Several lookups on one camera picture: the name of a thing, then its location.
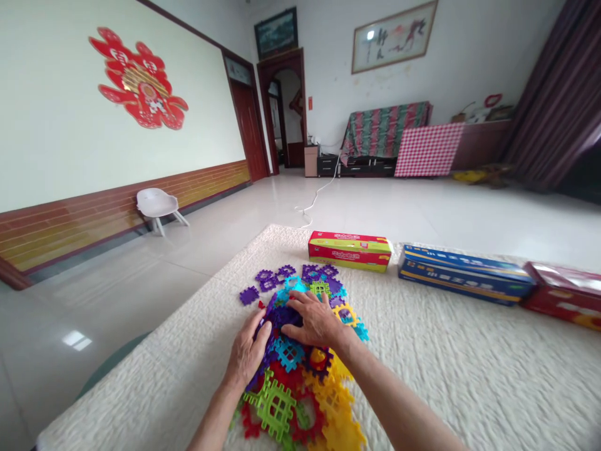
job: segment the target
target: hand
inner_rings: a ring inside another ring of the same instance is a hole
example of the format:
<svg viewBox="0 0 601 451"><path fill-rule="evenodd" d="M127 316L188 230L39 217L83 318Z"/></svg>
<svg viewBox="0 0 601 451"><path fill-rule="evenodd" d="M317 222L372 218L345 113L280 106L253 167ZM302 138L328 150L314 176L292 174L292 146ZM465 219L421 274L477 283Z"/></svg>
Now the hand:
<svg viewBox="0 0 601 451"><path fill-rule="evenodd" d="M320 302L310 291L307 293L291 291L290 295L295 299L290 299L286 305L300 313L302 327L286 324L282 327L282 332L303 345L334 347L345 326L332 312L327 294L321 294L323 302Z"/></svg>
<svg viewBox="0 0 601 451"><path fill-rule="evenodd" d="M264 316L265 310L261 309L244 321L244 325L232 345L232 353L225 370L223 383L233 384L236 388L244 389L257 372L261 359L265 355L265 346L272 327L271 322L266 321L257 334L257 339L253 340L255 331Z"/></svg>

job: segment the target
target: finger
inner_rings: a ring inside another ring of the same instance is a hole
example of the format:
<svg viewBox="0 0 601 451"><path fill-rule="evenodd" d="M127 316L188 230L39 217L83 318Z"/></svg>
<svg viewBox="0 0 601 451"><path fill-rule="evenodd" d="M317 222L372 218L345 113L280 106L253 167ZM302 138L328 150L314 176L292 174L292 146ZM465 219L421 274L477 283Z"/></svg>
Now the finger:
<svg viewBox="0 0 601 451"><path fill-rule="evenodd" d="M255 343L252 345L253 348L257 348L261 351L261 356L265 353L265 347L267 346L267 340L269 339L269 335L271 334L271 321L266 321L261 327L259 333L257 334L257 339Z"/></svg>
<svg viewBox="0 0 601 451"><path fill-rule="evenodd" d="M290 295L295 297L296 299L298 299L303 304L306 304L309 302L309 298L307 297L307 295L305 293L301 293L300 291L292 290L290 292Z"/></svg>
<svg viewBox="0 0 601 451"><path fill-rule="evenodd" d="M252 340L252 336L255 334L255 330L259 327L259 323L261 322L261 318L265 316L265 310L260 309L256 312L253 312L247 319L244 321L244 325L242 329L240 329L240 334L246 338Z"/></svg>
<svg viewBox="0 0 601 451"><path fill-rule="evenodd" d="M319 300L319 298L317 297L317 295L315 293L313 293L312 291L306 292L306 295L312 302L321 302Z"/></svg>
<svg viewBox="0 0 601 451"><path fill-rule="evenodd" d="M286 303L286 306L295 309L301 315L305 311L305 304L300 302L298 299L290 299L290 301Z"/></svg>
<svg viewBox="0 0 601 451"><path fill-rule="evenodd" d="M285 324L281 329L282 333L293 340L300 341L303 345L308 345L307 331L292 324Z"/></svg>

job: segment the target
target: blue toy box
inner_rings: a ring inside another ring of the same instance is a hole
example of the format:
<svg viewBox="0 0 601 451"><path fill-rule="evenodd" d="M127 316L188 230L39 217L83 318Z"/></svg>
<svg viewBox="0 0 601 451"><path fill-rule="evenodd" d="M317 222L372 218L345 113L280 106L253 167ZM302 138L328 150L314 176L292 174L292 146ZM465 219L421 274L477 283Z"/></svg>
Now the blue toy box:
<svg viewBox="0 0 601 451"><path fill-rule="evenodd" d="M513 263L405 245L399 278L513 306L535 287L526 271Z"/></svg>

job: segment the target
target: white rug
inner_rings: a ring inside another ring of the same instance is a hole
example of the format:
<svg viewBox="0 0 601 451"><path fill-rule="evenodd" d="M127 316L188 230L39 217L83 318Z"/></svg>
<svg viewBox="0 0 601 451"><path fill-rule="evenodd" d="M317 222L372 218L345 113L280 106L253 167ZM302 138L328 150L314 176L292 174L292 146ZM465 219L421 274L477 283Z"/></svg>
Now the white rug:
<svg viewBox="0 0 601 451"><path fill-rule="evenodd" d="M185 449L239 326L256 308L244 308L238 293L260 269L300 270L310 233L268 226L43 431L39 449ZM473 450L593 449L601 420L601 334L400 280L400 247L386 274L340 268L348 299L369 330L368 347ZM367 447L391 449L355 383L351 392ZM276 448L266 435L244 440L240 424L225 446Z"/></svg>

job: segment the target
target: red wall decoration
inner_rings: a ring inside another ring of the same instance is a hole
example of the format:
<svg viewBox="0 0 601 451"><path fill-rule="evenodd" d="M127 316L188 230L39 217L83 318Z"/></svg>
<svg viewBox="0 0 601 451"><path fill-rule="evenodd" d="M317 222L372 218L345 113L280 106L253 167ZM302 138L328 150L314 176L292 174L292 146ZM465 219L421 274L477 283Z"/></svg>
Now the red wall decoration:
<svg viewBox="0 0 601 451"><path fill-rule="evenodd" d="M91 37L90 44L106 57L106 75L118 88L98 85L102 95L122 104L143 127L159 128L164 123L179 130L188 104L181 97L171 95L173 89L163 60L141 42L136 43L139 53L132 53L108 28L99 27L98 33L104 41Z"/></svg>

